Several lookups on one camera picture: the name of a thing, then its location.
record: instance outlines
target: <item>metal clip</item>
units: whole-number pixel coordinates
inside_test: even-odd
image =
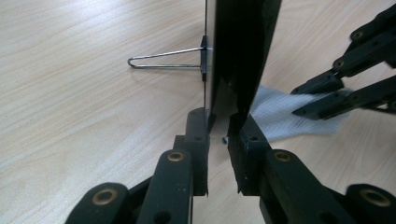
[[[137,56],[137,57],[132,57],[128,59],[128,64],[133,67],[133,68],[183,68],[183,67],[201,67],[201,65],[197,64],[145,64],[145,65],[137,65],[131,63],[133,60],[141,60],[141,59],[147,59],[147,58],[156,58],[156,57],[162,57],[162,56],[169,56],[169,55],[174,55],[174,54],[181,54],[181,53],[187,53],[187,52],[192,52],[192,51],[197,51],[197,50],[202,50],[205,49],[203,47],[200,48],[195,48],[195,49],[183,49],[183,50],[178,50],[178,51],[172,51],[172,52],[166,52],[166,53],[161,53],[161,54],[153,54],[153,55],[145,55],[145,56]]]

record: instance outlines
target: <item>wooden table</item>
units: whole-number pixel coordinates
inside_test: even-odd
[[[284,0],[262,84],[285,92],[330,68],[357,27],[393,1]],[[205,1],[0,2],[0,223],[64,223],[104,182],[131,188],[153,174],[204,103],[198,70],[134,70],[133,55],[198,47]],[[192,53],[152,63],[198,63]],[[349,78],[358,89],[394,75],[385,64]],[[326,186],[369,183],[396,194],[396,118],[354,111],[338,134],[272,143]],[[209,197],[194,223],[263,223],[259,199],[236,193],[215,130]]]

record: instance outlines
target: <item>light wood grain surface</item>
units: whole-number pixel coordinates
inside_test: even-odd
[[[391,0],[284,0],[262,84],[285,92],[330,68],[349,34]],[[64,223],[104,182],[153,174],[204,103],[197,70],[133,70],[133,55],[198,47],[205,1],[0,2],[0,223]],[[199,55],[152,63],[198,63]],[[384,64],[346,81],[394,75]],[[326,186],[369,183],[396,194],[396,118],[354,111],[338,134],[272,143],[296,153]],[[194,223],[263,223],[259,199],[236,194],[225,133],[214,130],[209,197]]]

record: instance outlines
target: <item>white cloth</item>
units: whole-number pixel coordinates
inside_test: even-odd
[[[256,120],[268,141],[303,133],[336,133],[340,122],[347,117],[348,113],[327,120],[305,119],[291,114],[292,111],[325,95],[289,95],[260,86],[250,109],[250,114]]]

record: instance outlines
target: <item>gold rivet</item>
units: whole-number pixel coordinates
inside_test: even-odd
[[[279,161],[290,161],[291,160],[291,156],[286,152],[278,151],[278,152],[274,153],[274,156]]]
[[[101,189],[93,195],[92,203],[95,205],[105,205],[113,202],[117,198],[118,192],[116,189]]]
[[[380,207],[390,206],[390,199],[374,189],[361,189],[361,197],[367,202]]]
[[[184,155],[180,152],[172,152],[168,155],[169,161],[182,161],[184,159]]]

